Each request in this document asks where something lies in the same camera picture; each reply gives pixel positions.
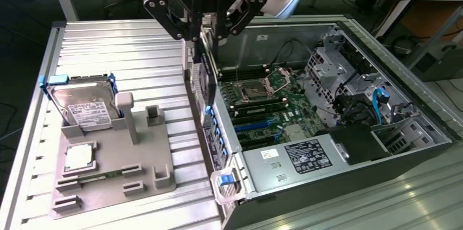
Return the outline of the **Nvidia graphics card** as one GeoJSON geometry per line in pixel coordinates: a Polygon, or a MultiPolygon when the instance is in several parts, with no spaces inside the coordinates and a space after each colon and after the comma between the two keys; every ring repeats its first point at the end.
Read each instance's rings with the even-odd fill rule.
{"type": "Polygon", "coordinates": [[[214,105],[218,90],[218,75],[214,63],[215,50],[218,49],[218,39],[214,37],[217,20],[217,14],[206,14],[194,41],[194,63],[199,64],[199,85],[206,106],[214,105]]]}

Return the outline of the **open socket cover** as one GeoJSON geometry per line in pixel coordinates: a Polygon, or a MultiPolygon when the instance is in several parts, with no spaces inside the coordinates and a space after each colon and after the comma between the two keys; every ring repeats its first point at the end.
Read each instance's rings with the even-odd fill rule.
{"type": "Polygon", "coordinates": [[[263,82],[267,90],[277,93],[291,84],[290,72],[281,67],[263,79],[263,82]]]}

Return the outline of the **CPU socket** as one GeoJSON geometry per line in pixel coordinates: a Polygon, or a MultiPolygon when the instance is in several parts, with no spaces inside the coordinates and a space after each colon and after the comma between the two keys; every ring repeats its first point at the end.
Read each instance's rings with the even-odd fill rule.
{"type": "Polygon", "coordinates": [[[269,96],[267,89],[261,80],[243,82],[241,90],[245,100],[269,96]]]}

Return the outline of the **silver disk bay cage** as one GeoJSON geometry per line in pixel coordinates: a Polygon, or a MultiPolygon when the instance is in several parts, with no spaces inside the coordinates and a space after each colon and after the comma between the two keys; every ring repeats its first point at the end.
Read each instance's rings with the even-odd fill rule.
{"type": "Polygon", "coordinates": [[[306,66],[310,82],[310,96],[319,105],[330,105],[335,100],[335,93],[343,94],[346,89],[339,85],[349,79],[354,68],[345,56],[325,47],[315,49],[306,66]]]}

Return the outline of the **green motherboard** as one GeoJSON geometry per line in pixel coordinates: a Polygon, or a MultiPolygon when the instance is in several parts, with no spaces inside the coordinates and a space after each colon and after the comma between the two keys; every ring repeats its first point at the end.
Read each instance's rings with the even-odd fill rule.
{"type": "Polygon", "coordinates": [[[219,89],[233,126],[235,127],[238,125],[273,120],[273,125],[266,129],[239,133],[235,132],[243,150],[253,150],[265,146],[291,142],[285,132],[285,128],[289,125],[299,124],[310,137],[313,137],[319,130],[326,128],[326,124],[317,114],[314,105],[306,97],[306,90],[298,83],[298,76],[287,67],[282,68],[285,68],[291,75],[291,84],[289,86],[277,93],[267,90],[267,97],[254,98],[251,100],[243,99],[241,90],[242,83],[261,80],[265,85],[263,79],[278,68],[281,68],[281,66],[263,65],[262,67],[239,69],[239,83],[237,83],[235,69],[223,70],[219,73],[219,89]],[[282,102],[289,103],[289,107],[285,111],[241,118],[234,117],[234,112],[239,108],[282,102]]]}

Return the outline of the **hard disk with blue carrier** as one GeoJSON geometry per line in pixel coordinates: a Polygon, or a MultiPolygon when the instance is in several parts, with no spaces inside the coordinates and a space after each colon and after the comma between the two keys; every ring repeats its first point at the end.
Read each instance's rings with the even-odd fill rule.
{"type": "Polygon", "coordinates": [[[111,128],[111,121],[123,116],[115,104],[118,88],[113,73],[42,76],[39,87],[58,108],[64,125],[78,125],[84,132],[111,128]]]}

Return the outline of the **blue expansion slot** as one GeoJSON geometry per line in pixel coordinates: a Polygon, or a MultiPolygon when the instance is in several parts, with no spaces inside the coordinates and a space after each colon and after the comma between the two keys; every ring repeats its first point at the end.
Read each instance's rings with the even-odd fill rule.
{"type": "Polygon", "coordinates": [[[239,133],[239,132],[266,129],[271,125],[273,125],[273,120],[266,120],[265,122],[259,122],[259,123],[238,125],[238,126],[234,127],[234,129],[235,129],[235,132],[239,133]]]}

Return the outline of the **silver chipset heatsink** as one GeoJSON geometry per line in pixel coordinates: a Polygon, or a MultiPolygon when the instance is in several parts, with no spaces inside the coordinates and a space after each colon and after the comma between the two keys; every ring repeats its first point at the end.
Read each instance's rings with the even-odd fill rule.
{"type": "Polygon", "coordinates": [[[310,137],[299,124],[286,126],[285,132],[291,141],[302,140],[310,137]]]}

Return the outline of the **dark grey cabinet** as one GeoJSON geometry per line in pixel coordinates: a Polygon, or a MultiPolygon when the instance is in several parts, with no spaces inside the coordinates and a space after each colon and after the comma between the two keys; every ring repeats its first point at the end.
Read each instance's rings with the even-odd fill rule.
{"type": "Polygon", "coordinates": [[[463,46],[453,42],[433,45],[413,72],[423,82],[463,78],[463,46]]]}

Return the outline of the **grey parts rack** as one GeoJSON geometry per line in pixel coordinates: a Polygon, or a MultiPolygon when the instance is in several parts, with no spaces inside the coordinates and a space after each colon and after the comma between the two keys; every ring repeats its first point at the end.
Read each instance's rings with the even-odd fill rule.
{"type": "Polygon", "coordinates": [[[177,189],[165,111],[151,105],[133,112],[134,96],[117,94],[123,117],[109,129],[84,132],[78,125],[63,126],[56,155],[50,215],[59,219],[177,189]],[[70,146],[92,145],[92,166],[64,171],[70,146]],[[121,170],[123,175],[80,183],[79,177],[121,170]]]}

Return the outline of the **black air shroud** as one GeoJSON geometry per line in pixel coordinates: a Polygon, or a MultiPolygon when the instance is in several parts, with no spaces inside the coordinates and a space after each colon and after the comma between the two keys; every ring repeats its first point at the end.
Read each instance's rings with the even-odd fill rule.
{"type": "Polygon", "coordinates": [[[366,124],[333,127],[329,134],[335,146],[341,147],[341,154],[349,165],[391,156],[366,124]]]}

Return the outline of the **silver CPU chip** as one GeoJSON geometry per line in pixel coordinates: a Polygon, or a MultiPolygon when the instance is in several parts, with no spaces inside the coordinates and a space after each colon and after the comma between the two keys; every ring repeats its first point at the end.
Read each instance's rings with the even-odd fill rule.
{"type": "Polygon", "coordinates": [[[66,152],[64,171],[78,170],[92,166],[92,145],[70,146],[66,152]]]}

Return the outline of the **silver power supply unit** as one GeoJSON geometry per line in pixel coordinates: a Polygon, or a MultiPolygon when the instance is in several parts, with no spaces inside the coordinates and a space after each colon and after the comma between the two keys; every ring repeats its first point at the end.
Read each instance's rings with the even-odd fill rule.
{"type": "Polygon", "coordinates": [[[269,194],[350,168],[329,134],[243,152],[255,190],[269,194]]]}

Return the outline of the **green RAM stick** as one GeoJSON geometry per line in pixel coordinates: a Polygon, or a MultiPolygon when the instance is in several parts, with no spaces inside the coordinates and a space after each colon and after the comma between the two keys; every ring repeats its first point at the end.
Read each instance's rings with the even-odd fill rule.
{"type": "Polygon", "coordinates": [[[106,180],[110,178],[115,178],[123,175],[123,172],[121,170],[114,170],[114,171],[109,171],[109,172],[103,172],[99,174],[94,174],[94,175],[88,175],[88,176],[82,176],[79,177],[78,181],[80,183],[88,183],[92,181],[99,181],[99,180],[106,180]]]}

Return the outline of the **black open PC case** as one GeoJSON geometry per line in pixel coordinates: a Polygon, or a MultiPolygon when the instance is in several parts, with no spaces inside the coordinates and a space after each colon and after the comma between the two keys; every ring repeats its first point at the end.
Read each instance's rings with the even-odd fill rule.
{"type": "Polygon", "coordinates": [[[190,98],[209,179],[213,172],[233,167],[238,182],[219,187],[221,193],[230,195],[239,191],[246,195],[226,205],[215,201],[223,230],[237,230],[393,180],[463,140],[463,117],[354,20],[258,20],[241,35],[219,42],[214,63],[218,75],[214,105],[205,105],[199,64],[191,66],[190,98]],[[354,68],[339,85],[346,92],[335,93],[327,106],[311,99],[306,74],[318,47],[338,51],[354,68]],[[301,186],[259,194],[245,161],[243,152],[249,150],[243,150],[238,141],[219,89],[219,73],[235,69],[235,61],[239,69],[269,65],[293,70],[326,124],[313,137],[329,134],[333,127],[366,124],[391,156],[350,165],[341,173],[301,186]]]}

